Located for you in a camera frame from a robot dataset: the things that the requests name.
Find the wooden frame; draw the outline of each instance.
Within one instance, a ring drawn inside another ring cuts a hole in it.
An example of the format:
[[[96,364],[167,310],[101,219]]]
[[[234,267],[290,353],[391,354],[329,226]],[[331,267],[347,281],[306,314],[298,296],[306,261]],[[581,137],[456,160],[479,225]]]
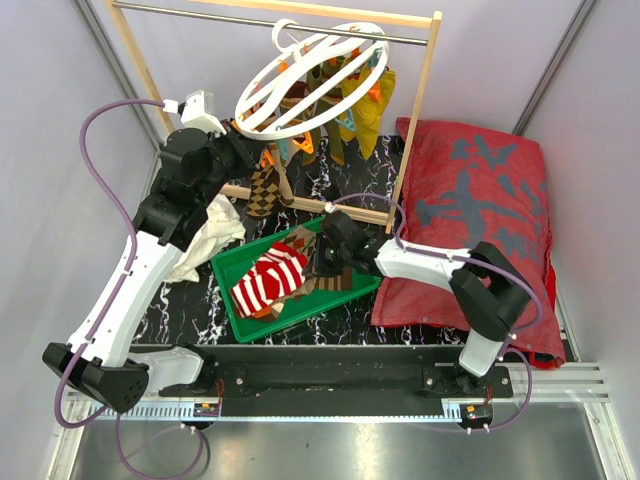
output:
[[[359,10],[344,7],[332,7],[327,5],[313,5],[306,3],[296,3],[280,0],[185,0],[196,3],[206,3],[210,5],[224,5],[233,7],[243,7],[249,9],[271,10],[283,13],[297,13],[305,15],[315,15],[329,18],[341,18],[352,21],[373,22],[385,25],[398,25],[403,27],[418,28],[428,30],[428,43],[425,48],[425,56],[420,72],[420,80],[418,82],[418,91],[416,92],[413,111],[411,112],[411,121],[409,122],[409,131],[405,142],[404,152],[400,163],[400,170],[396,177],[396,184],[393,189],[392,199],[398,201],[400,192],[402,191],[402,182],[409,162],[409,155],[413,145],[413,137],[418,123],[418,117],[422,108],[422,100],[429,79],[429,70],[433,60],[433,53],[440,30],[440,22],[442,20],[442,12],[436,11],[432,18],[419,17],[413,15],[402,15],[385,12],[375,12],[369,10]],[[133,64],[140,75],[142,83],[147,90],[147,94],[154,100],[162,101],[158,87],[156,86],[153,76],[149,71],[149,67],[142,55],[140,47],[136,42],[131,27],[127,22],[124,12],[121,8],[114,5],[114,0],[105,0],[107,10],[116,25],[118,33],[125,44]],[[161,113],[161,119],[167,133],[171,133],[175,127],[166,112]],[[225,185],[221,193],[242,199],[249,198],[249,189],[246,187],[238,187],[233,185]],[[291,208],[298,208],[310,212],[322,212],[326,202],[314,200],[311,198],[294,197]],[[377,225],[385,225],[386,231],[389,233],[393,226],[395,215],[395,207],[391,207],[388,212],[380,212],[375,210],[367,210],[364,208],[339,206],[338,208],[348,213],[354,220],[373,223]]]

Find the reflective floor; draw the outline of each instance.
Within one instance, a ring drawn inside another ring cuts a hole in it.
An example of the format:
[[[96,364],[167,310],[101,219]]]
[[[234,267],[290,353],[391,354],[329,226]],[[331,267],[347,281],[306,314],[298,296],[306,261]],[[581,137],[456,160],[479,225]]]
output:
[[[498,405],[497,421],[515,412]],[[132,452],[166,422],[123,422]],[[284,479],[604,479],[584,412],[577,405],[532,405],[513,427],[485,435],[438,433],[413,424],[218,423],[206,430],[210,455],[186,478]],[[76,480],[135,478],[119,464],[114,423],[87,428]],[[131,459],[147,475],[180,473],[197,440],[173,432]]]

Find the yellow cloth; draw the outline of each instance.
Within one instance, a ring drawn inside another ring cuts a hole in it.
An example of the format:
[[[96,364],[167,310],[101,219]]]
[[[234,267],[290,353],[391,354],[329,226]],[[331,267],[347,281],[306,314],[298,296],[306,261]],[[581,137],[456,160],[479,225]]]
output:
[[[371,69],[365,64],[360,72],[359,78],[348,77],[344,79],[341,83],[342,96],[346,98],[348,95],[351,95],[370,74]],[[360,152],[365,159],[371,156],[378,141],[382,114],[386,110],[387,105],[389,105],[391,95],[393,95],[393,90],[396,87],[396,72],[387,69],[378,79],[378,82],[380,82],[379,102],[375,102],[369,94],[367,94],[351,107],[353,119],[356,124],[356,131],[350,132],[343,126],[340,126],[340,137],[342,140],[350,142],[354,137],[357,138],[360,144]],[[346,114],[340,115],[341,120],[345,118]]]

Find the white cloth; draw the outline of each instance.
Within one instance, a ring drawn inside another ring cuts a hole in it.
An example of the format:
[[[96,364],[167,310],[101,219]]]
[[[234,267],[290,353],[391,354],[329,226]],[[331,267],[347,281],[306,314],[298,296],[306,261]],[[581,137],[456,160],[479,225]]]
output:
[[[207,216],[209,219],[193,237],[191,245],[169,272],[165,282],[200,281],[196,267],[211,260],[234,240],[244,238],[245,228],[238,212],[224,195],[216,195],[207,207]]]

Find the robotic arm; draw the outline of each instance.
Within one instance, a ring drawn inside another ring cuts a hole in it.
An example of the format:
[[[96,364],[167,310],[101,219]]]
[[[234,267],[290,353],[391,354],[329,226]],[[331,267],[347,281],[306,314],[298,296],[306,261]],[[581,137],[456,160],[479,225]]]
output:
[[[248,176],[258,166],[265,143],[240,135],[213,115],[213,98],[203,91],[184,104],[165,102],[179,113],[186,128],[173,132],[161,147],[162,168],[151,193],[134,217],[137,256],[124,272],[131,239],[104,292],[80,328],[66,344],[50,343],[43,361],[59,377],[72,357],[87,343],[98,313],[110,303],[100,327],[71,371],[69,384],[118,413],[132,409],[145,393],[172,385],[186,385],[193,394],[209,391],[215,380],[215,359],[192,346],[134,354],[129,351],[136,328],[153,295],[187,250],[207,220],[206,209],[229,180]],[[306,274],[333,276],[345,266],[361,273],[402,277],[452,291],[464,311],[471,333],[459,366],[481,378],[526,306],[529,297],[517,285],[462,261],[431,258],[407,252],[393,240],[369,237],[351,218],[335,211],[325,216],[316,254]],[[449,251],[427,246],[422,250],[475,257],[518,276],[492,245]],[[120,294],[114,285],[127,277]],[[481,279],[489,277],[485,286]]]

